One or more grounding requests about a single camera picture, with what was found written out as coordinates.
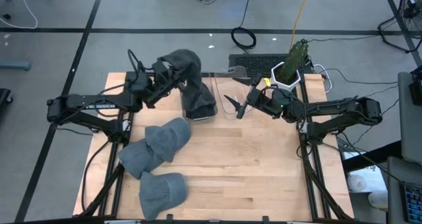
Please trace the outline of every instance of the wooden table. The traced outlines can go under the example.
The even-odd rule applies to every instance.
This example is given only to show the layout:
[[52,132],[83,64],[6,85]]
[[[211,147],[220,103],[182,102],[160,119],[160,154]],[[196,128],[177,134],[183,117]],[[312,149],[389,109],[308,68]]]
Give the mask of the wooden table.
[[[309,101],[326,101],[321,76],[307,74],[305,78]],[[124,79],[125,73],[110,73],[105,87],[121,84]],[[189,143],[176,154],[172,163],[164,163],[152,172],[155,175],[181,173],[187,179],[189,190],[183,204],[163,211],[157,219],[165,219],[168,213],[172,213],[174,219],[256,221],[267,215],[271,221],[311,221],[303,163],[296,156],[299,137],[295,124],[287,124],[283,119],[273,120],[253,110],[241,120],[234,119],[234,115],[225,112],[233,110],[223,95],[236,95],[241,101],[247,94],[247,88],[230,78],[204,80],[212,83],[218,114],[212,121],[193,123]],[[173,90],[170,96],[156,104],[156,109],[143,109],[135,115],[131,141],[143,138],[146,126],[163,125],[181,116],[180,95]],[[329,118],[315,117],[314,121]],[[105,141],[105,135],[95,134],[88,157]],[[328,135],[324,142],[337,146],[332,135]],[[89,168],[86,205],[94,199],[104,183],[110,147],[104,149]],[[318,148],[328,191],[343,210],[353,216],[338,151],[326,146]],[[143,218],[138,199],[139,185],[138,180],[125,173],[118,218]],[[320,195],[315,186],[314,189],[318,215],[323,217]],[[111,210],[113,193],[114,187],[109,192],[106,213]],[[80,212],[79,192],[74,213]]]

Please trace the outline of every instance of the yellow tag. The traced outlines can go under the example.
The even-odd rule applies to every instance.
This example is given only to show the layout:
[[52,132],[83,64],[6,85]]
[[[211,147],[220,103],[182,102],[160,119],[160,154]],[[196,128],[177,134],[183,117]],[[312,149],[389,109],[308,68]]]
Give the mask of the yellow tag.
[[264,78],[264,81],[266,83],[266,86],[271,86],[271,82],[269,78]]

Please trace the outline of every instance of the black cloth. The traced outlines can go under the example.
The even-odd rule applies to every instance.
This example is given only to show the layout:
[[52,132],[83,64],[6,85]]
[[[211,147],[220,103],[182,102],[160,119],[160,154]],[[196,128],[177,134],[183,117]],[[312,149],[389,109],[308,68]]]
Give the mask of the black cloth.
[[158,58],[159,61],[168,62],[175,69],[189,67],[186,79],[186,88],[182,91],[182,107],[189,113],[214,110],[216,99],[208,87],[202,83],[201,62],[196,53],[188,49],[178,49],[169,55]]

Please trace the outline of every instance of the gray cap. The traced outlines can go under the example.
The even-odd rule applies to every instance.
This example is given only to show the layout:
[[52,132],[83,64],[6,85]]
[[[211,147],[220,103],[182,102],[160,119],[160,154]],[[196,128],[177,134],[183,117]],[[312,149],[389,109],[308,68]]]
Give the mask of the gray cap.
[[163,126],[148,126],[145,128],[145,139],[148,145],[164,161],[173,161],[174,155],[191,138],[189,123],[182,118],[176,118]]
[[145,220],[157,218],[161,211],[182,204],[187,198],[186,180],[182,174],[151,175],[143,172],[139,200]]
[[119,152],[119,159],[125,170],[136,179],[140,179],[142,172],[152,171],[164,162],[145,139],[129,143]]

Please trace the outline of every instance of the white cable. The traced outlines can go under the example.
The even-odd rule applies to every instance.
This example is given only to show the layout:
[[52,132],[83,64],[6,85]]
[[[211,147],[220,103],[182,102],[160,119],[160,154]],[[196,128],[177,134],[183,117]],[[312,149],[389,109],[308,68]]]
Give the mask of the white cable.
[[15,26],[15,25],[12,25],[12,24],[9,24],[9,23],[5,22],[2,18],[0,18],[0,21],[3,22],[3,23],[5,23],[8,26],[11,26],[13,28],[18,28],[18,29],[35,29],[35,28],[37,28],[38,27],[38,19],[34,16],[34,13],[32,13],[31,9],[29,9],[28,4],[26,3],[26,0],[23,0],[23,1],[25,3],[26,8],[28,9],[28,12],[32,15],[32,17],[35,20],[35,26],[34,27]]
[[314,67],[315,66],[318,66],[318,67],[322,68],[322,70],[324,71],[325,75],[327,76],[328,82],[330,83],[330,89],[326,90],[325,93],[330,92],[330,90],[332,89],[332,83],[331,83],[330,76],[328,75],[327,71],[325,70],[325,68],[322,65],[314,65]]

